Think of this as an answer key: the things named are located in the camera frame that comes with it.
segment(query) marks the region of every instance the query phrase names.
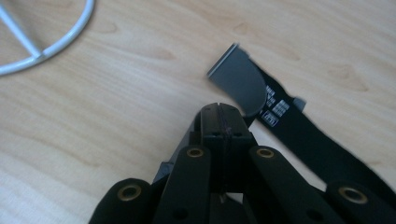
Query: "black plastic part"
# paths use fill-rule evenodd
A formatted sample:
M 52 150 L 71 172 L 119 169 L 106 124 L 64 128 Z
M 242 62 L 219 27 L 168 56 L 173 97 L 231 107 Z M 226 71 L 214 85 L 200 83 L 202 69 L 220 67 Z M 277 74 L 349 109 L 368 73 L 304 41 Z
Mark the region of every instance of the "black plastic part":
M 248 216 L 240 202 L 226 198 L 222 202 L 217 193 L 210 197 L 210 224 L 246 224 Z
M 180 150 L 152 223 L 207 223 L 210 200 L 210 150 Z
M 248 148 L 257 146 L 238 109 L 212 104 L 201 110 L 202 145 L 213 157 L 212 187 L 215 192 L 242 191 L 245 174 L 242 162 Z
M 344 223 L 278 151 L 253 147 L 249 157 L 254 176 L 244 203 L 253 223 Z
M 135 199 L 122 201 L 119 197 L 124 187 L 138 186 L 139 192 Z M 143 224 L 148 223 L 148 212 L 150 210 L 150 185 L 140 179 L 125 179 L 115 184 L 96 207 L 90 224 Z
M 350 182 L 334 182 L 326 188 L 326 198 L 348 223 L 391 224 L 396 212 L 363 186 Z

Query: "black strap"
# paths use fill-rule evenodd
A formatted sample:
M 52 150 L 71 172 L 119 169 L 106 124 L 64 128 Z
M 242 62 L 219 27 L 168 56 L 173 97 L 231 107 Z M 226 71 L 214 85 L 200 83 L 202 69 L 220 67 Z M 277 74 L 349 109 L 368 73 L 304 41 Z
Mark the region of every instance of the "black strap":
M 396 209 L 393 190 L 363 162 L 318 129 L 293 103 L 294 98 L 261 71 L 267 100 L 256 118 L 326 183 L 349 180 L 374 192 Z

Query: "wooden table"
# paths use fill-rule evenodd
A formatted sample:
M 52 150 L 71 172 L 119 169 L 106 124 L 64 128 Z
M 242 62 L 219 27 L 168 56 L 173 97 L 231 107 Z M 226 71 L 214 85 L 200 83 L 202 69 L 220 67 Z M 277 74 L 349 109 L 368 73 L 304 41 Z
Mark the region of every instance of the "wooden table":
M 44 48 L 84 1 L 3 1 Z M 116 182 L 151 182 L 204 105 L 234 102 L 206 78 L 233 43 L 321 130 L 396 189 L 392 1 L 97 1 L 54 58 L 0 77 L 0 223 L 87 223 Z M 0 24 L 0 64 L 27 53 Z M 285 153 L 259 123 L 259 144 Z

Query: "wooden surface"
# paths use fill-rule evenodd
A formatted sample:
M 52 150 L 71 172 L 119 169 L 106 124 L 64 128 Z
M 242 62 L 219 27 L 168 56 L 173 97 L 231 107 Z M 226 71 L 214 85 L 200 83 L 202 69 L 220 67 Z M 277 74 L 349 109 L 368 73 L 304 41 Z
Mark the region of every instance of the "wooden surface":
M 3 0 L 44 48 L 84 1 Z M 233 43 L 321 130 L 396 189 L 394 1 L 97 1 L 66 50 L 0 77 L 0 223 L 87 223 L 109 188 L 151 182 L 204 105 L 234 102 L 205 74 Z M 0 24 L 0 64 L 27 53 Z M 261 145 L 282 150 L 259 123 Z

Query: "black webbing strap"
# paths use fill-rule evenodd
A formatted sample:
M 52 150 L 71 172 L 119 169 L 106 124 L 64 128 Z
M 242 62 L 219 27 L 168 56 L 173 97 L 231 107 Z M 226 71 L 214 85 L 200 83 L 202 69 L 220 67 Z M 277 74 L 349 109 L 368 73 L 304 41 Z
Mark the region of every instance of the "black webbing strap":
M 257 80 L 258 74 L 264 82 Z M 323 181 L 329 184 L 345 180 L 360 184 L 396 210 L 396 194 L 392 189 L 363 162 L 319 130 L 298 108 L 295 98 L 288 96 L 279 83 L 262 71 L 236 45 L 227 50 L 208 75 L 247 114 L 255 114 L 251 118 L 258 119 Z M 256 80 L 250 80 L 250 83 L 264 83 L 262 87 L 266 90 L 266 99 L 260 112 L 254 106 L 244 106 L 243 101 L 256 100 L 257 97 L 251 97 L 252 90 L 246 85 L 236 88 L 238 83 L 246 83 L 240 80 L 243 78 Z
M 294 104 L 294 98 L 261 69 L 267 102 L 256 118 L 326 183 L 348 180 L 374 192 L 396 209 L 392 189 L 363 162 L 325 135 Z

